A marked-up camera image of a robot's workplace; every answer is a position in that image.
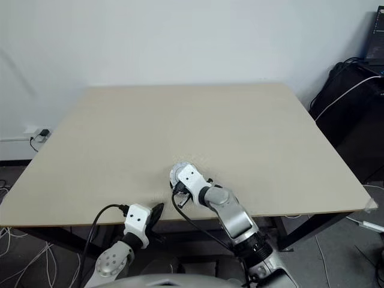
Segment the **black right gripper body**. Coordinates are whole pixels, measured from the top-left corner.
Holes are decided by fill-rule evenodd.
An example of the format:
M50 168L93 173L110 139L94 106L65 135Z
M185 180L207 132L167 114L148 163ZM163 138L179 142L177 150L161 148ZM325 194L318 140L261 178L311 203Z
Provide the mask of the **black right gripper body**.
M183 208L192 199L192 194L184 184L176 184L173 187L172 199L177 208Z

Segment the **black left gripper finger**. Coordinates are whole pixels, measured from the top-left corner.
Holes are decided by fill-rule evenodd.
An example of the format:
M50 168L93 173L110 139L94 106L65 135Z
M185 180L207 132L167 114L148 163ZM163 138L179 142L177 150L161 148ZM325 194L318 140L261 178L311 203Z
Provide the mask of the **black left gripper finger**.
M164 203L159 203L152 208L149 224L156 224L163 213Z

